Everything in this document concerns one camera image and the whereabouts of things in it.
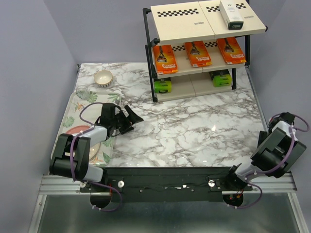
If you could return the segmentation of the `black green razor box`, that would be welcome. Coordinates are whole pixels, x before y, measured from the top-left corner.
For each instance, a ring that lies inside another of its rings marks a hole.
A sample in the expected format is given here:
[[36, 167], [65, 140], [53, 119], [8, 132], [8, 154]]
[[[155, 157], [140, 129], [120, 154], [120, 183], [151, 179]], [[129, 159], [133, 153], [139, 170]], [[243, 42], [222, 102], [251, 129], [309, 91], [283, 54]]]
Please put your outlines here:
[[171, 78], [154, 79], [154, 92], [157, 94], [171, 93], [172, 81]]
[[209, 72], [214, 87], [231, 86], [232, 77], [228, 69]]

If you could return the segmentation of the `orange Gillette Fusion5 box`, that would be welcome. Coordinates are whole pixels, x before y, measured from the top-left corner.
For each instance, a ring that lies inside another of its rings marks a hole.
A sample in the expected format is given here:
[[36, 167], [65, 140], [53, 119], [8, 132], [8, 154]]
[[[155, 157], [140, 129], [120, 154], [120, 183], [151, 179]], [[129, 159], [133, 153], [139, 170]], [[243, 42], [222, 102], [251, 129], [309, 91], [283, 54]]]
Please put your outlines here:
[[227, 65], [246, 63], [245, 55], [235, 37], [219, 38], [216, 43]]

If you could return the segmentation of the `beige black three-tier shelf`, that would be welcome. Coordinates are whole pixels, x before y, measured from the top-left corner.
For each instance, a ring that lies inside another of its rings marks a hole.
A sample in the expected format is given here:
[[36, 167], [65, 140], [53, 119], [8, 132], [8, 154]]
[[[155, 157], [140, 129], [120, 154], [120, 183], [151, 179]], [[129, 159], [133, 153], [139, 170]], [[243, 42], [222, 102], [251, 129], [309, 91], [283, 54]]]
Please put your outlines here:
[[[229, 30], [219, 10], [218, 0], [156, 5], [143, 9], [147, 44], [145, 45], [152, 100], [162, 102], [236, 89], [236, 69], [250, 64], [250, 36], [264, 33], [268, 27], [262, 23], [247, 0], [235, 0], [244, 25], [241, 30]], [[246, 63], [227, 65], [217, 46], [216, 39], [228, 37], [245, 38]], [[193, 68], [184, 43], [203, 41], [211, 57], [212, 65]], [[171, 45], [178, 72], [160, 75], [155, 67], [153, 47]], [[228, 69], [231, 86], [214, 87], [209, 72]], [[154, 79], [171, 78], [171, 93], [154, 92]]]

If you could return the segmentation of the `white black small box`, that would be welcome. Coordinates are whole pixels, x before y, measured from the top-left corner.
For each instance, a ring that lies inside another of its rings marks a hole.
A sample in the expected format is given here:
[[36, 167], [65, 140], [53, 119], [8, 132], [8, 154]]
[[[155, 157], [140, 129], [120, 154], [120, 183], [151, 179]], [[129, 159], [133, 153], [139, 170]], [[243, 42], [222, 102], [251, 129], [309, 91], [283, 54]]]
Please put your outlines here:
[[219, 10], [229, 30], [241, 30], [244, 24], [239, 10], [233, 0], [221, 0]]

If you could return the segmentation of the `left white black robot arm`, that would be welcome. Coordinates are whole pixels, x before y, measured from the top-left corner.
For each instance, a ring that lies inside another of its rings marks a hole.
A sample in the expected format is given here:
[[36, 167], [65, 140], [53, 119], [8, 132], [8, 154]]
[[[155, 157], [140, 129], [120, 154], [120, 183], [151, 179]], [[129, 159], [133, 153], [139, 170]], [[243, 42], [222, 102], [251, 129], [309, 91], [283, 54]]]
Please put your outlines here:
[[80, 119], [90, 127], [74, 134], [59, 135], [53, 151], [49, 171], [52, 175], [72, 178], [74, 181], [91, 182], [98, 192], [107, 188], [108, 180], [104, 170], [89, 164], [90, 148], [98, 143], [125, 134], [134, 129], [133, 125], [143, 121], [128, 105], [125, 105], [126, 116], [122, 109], [114, 103], [99, 103], [101, 114], [94, 123]]

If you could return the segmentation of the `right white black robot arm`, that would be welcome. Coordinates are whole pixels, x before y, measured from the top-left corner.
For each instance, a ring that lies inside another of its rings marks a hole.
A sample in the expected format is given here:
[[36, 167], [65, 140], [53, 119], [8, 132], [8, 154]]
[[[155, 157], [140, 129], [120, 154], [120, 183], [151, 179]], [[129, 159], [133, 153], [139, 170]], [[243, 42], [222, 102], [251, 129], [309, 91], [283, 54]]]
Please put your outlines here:
[[309, 130], [309, 123], [298, 115], [283, 112], [272, 116], [268, 130], [259, 133], [250, 164], [231, 167], [223, 179], [224, 186], [229, 190], [243, 189], [259, 176], [280, 178], [307, 148], [298, 140], [297, 131]]

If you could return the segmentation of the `pink white plate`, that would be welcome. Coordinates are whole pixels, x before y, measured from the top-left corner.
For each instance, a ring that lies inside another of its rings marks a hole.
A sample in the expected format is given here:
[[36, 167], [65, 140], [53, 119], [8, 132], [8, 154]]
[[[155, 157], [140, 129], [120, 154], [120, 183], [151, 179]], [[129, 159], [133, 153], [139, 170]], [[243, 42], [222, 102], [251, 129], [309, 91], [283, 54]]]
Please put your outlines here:
[[[67, 134], [74, 134], [74, 133], [79, 133], [80, 131], [85, 131], [89, 129], [89, 126], [86, 125], [80, 125], [80, 126], [75, 126], [70, 128], [69, 130], [66, 131]], [[91, 160], [98, 152], [100, 148], [100, 144], [97, 143], [96, 145], [90, 147], [90, 152], [89, 152], [89, 160]]]

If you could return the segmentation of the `white leaf-print tray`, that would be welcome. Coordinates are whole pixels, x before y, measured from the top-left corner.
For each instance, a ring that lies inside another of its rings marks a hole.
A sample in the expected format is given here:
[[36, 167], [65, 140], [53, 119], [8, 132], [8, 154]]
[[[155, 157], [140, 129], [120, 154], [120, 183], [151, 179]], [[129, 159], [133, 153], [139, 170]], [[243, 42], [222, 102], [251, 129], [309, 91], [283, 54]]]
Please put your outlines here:
[[[90, 126], [90, 124], [82, 121], [79, 115], [80, 112], [91, 103], [96, 104], [85, 110], [82, 114], [82, 117], [83, 119], [94, 123], [98, 116], [101, 114], [102, 107], [99, 105], [100, 102], [114, 103], [119, 105], [121, 103], [121, 95], [117, 93], [89, 91], [89, 98], [87, 100], [82, 100], [76, 95], [76, 92], [72, 93], [68, 101], [58, 134], [66, 133], [67, 130], [75, 126]], [[91, 165], [100, 167], [108, 165], [112, 158], [114, 143], [114, 137], [100, 142], [100, 148], [97, 154], [91, 160], [89, 160], [89, 163]]]

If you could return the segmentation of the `white bowl orange rim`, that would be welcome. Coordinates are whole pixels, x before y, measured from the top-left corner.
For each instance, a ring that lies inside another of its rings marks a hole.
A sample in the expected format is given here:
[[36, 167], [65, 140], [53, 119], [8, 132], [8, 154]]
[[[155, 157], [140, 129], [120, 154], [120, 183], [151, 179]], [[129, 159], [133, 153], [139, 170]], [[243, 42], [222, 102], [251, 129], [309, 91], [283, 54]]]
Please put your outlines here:
[[113, 82], [113, 75], [107, 70], [98, 71], [94, 75], [94, 82], [100, 87], [109, 87]]

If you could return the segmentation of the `clear drinking glass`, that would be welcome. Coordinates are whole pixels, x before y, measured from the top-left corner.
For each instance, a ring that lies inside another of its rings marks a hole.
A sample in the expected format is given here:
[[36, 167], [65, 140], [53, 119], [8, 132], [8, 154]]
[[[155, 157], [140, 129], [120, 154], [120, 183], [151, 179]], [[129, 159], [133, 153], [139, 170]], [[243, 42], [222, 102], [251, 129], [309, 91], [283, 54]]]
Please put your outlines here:
[[82, 99], [87, 100], [89, 98], [89, 88], [86, 85], [80, 85], [76, 88], [76, 95]]

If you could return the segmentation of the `aluminium black mounting rail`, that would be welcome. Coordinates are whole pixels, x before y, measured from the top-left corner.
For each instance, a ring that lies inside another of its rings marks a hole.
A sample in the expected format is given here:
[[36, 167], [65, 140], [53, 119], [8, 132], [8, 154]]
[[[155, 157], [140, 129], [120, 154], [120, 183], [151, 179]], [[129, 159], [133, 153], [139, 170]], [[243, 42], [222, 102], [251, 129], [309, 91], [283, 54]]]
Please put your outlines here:
[[[204, 180], [202, 184], [168, 184], [161, 183], [159, 179], [156, 183], [147, 183], [141, 186], [134, 186], [139, 192], [144, 190], [149, 191], [178, 191], [183, 189], [194, 190], [195, 187], [203, 187], [208, 191], [222, 192], [223, 195], [230, 194], [247, 194], [247, 193], [258, 193], [262, 190], [264, 193], [292, 193], [296, 192], [297, 188], [294, 183], [294, 178], [291, 173], [286, 173], [281, 178], [274, 177], [258, 177], [251, 181], [255, 187], [248, 185], [244, 188], [230, 188], [220, 186], [220, 183], [215, 178], [212, 179], [212, 184], [208, 184], [208, 180]], [[82, 182], [74, 182], [72, 179], [44, 175], [41, 180], [39, 194], [40, 195], [74, 195], [74, 194], [91, 194], [91, 195], [108, 195], [111, 190], [98, 185], [84, 184]]]

